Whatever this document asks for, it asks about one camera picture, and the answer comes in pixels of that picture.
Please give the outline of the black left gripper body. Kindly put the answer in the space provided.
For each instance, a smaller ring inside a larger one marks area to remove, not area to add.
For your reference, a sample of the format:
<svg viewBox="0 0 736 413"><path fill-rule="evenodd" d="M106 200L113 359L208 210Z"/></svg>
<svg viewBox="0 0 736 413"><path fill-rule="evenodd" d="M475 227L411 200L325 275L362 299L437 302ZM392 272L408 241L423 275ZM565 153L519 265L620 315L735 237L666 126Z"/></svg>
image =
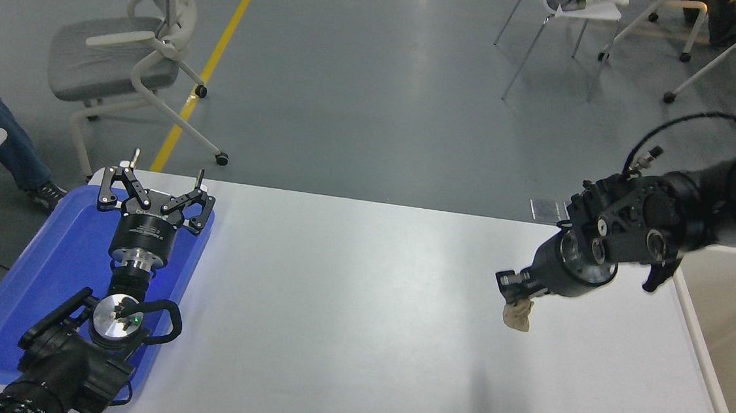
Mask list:
<svg viewBox="0 0 736 413"><path fill-rule="evenodd" d="M179 232L179 210L172 210L175 197L147 190L149 203L142 207L132 194L119 203L121 217L109 244L110 253L143 251L150 256L169 257Z"/></svg>

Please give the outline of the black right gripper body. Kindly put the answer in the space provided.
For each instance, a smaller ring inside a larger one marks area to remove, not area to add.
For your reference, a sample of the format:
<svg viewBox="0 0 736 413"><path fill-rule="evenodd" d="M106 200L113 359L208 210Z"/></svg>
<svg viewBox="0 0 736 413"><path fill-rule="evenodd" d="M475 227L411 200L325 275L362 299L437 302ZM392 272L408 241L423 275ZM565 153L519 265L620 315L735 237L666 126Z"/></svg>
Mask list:
<svg viewBox="0 0 736 413"><path fill-rule="evenodd" d="M529 270L530 277L548 292L573 298L603 287L617 276L615 264L594 264L577 242L567 240L548 239L541 244Z"/></svg>

